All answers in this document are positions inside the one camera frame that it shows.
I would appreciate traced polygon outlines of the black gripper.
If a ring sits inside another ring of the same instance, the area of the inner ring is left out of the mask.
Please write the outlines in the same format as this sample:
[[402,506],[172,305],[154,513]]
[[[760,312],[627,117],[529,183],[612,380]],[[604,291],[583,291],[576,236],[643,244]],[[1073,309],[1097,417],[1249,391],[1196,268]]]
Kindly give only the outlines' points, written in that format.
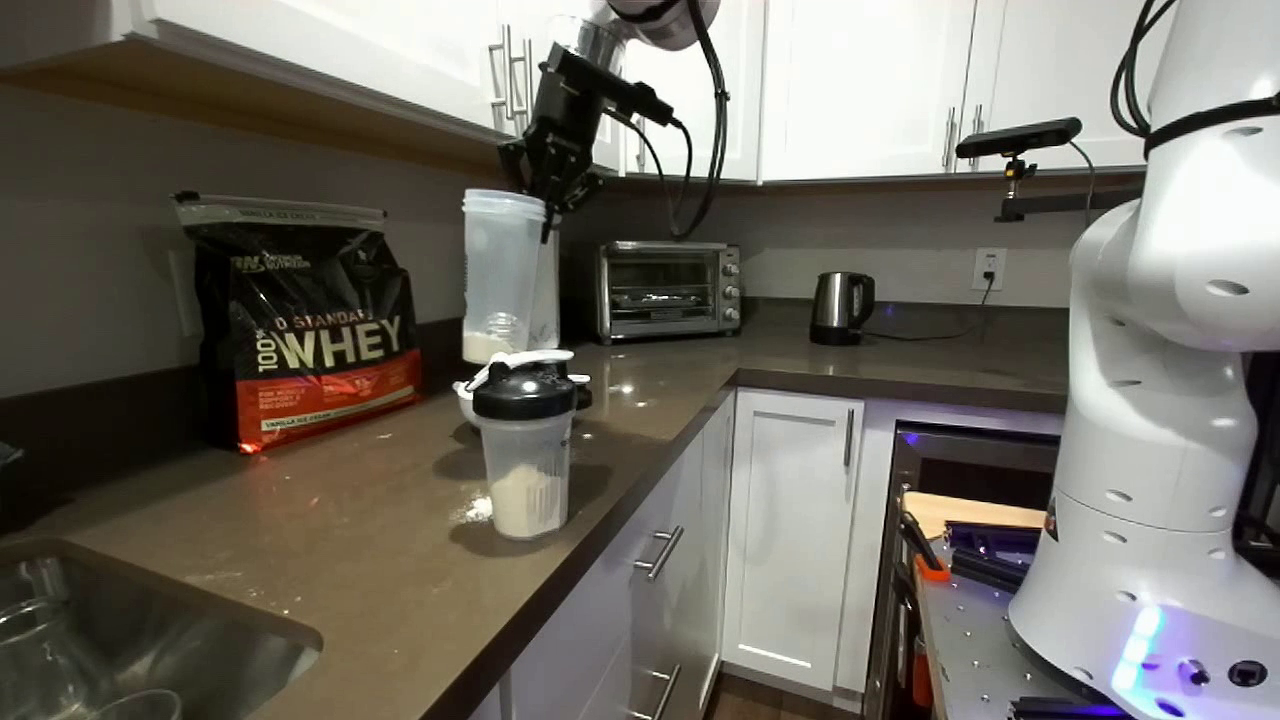
[[601,117],[619,96],[619,77],[556,44],[540,64],[531,120],[501,148],[507,183],[551,213],[581,206],[601,183],[590,170]]

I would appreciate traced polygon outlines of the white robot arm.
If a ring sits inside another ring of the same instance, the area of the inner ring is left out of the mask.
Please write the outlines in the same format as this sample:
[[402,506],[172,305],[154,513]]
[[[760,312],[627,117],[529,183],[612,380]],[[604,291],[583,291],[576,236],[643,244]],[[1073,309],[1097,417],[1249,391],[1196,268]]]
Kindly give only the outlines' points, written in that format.
[[1280,720],[1280,582],[1235,513],[1280,346],[1280,0],[1165,0],[1142,190],[1073,244],[1068,417],[1012,631],[1137,720]]

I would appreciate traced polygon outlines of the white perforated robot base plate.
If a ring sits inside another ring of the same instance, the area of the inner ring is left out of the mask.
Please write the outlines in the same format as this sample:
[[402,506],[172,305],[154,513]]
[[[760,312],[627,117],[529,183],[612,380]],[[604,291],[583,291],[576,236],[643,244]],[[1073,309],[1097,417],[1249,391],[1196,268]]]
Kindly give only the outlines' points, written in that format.
[[1008,622],[1008,597],[974,580],[918,580],[918,653],[929,659],[930,720],[1016,720],[1028,700],[1028,720],[1238,720],[1235,712],[1196,714],[1165,697],[1141,714],[1043,664]]

